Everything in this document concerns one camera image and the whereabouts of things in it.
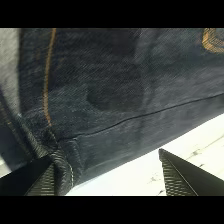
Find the white surface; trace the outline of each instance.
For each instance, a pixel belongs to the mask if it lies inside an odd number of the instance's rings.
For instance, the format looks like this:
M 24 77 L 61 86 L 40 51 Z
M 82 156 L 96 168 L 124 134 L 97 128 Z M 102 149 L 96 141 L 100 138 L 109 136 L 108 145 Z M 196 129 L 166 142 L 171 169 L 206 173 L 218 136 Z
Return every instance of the white surface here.
M 162 146 L 224 179 L 224 115 Z M 76 195 L 166 195 L 158 149 L 73 188 Z

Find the light gray cloth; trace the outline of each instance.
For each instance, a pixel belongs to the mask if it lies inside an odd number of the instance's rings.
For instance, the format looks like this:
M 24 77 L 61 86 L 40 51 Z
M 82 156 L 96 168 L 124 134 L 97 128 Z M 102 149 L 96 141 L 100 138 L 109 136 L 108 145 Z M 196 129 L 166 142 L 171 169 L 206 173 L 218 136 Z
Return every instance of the light gray cloth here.
M 0 87 L 13 113 L 19 113 L 19 28 L 0 28 Z

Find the white wooden surface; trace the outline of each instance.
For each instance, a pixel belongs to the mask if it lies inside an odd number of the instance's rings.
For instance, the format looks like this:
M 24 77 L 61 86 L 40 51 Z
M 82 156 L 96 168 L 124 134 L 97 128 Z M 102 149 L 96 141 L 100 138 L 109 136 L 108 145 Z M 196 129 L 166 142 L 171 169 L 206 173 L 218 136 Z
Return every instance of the white wooden surface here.
M 162 146 L 224 180 L 224 115 Z M 78 195 L 166 195 L 158 149 L 73 188 Z

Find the gray fabric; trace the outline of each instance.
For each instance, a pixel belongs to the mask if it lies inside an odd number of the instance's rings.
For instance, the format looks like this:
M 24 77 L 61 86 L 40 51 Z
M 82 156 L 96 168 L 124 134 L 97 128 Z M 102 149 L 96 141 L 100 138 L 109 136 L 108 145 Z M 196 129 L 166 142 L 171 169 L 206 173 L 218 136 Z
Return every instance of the gray fabric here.
M 0 28 L 0 86 L 13 113 L 19 113 L 18 49 L 19 29 Z

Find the dark blue denim fabric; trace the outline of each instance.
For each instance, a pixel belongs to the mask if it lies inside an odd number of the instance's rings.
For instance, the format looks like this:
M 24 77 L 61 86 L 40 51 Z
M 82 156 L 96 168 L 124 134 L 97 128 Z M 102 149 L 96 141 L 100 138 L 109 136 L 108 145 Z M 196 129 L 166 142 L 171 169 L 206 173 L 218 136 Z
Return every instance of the dark blue denim fabric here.
M 20 105 L 35 138 L 64 151 L 72 186 L 224 111 L 224 53 L 203 46 L 203 28 L 57 28 L 51 45 L 52 31 L 22 30 Z

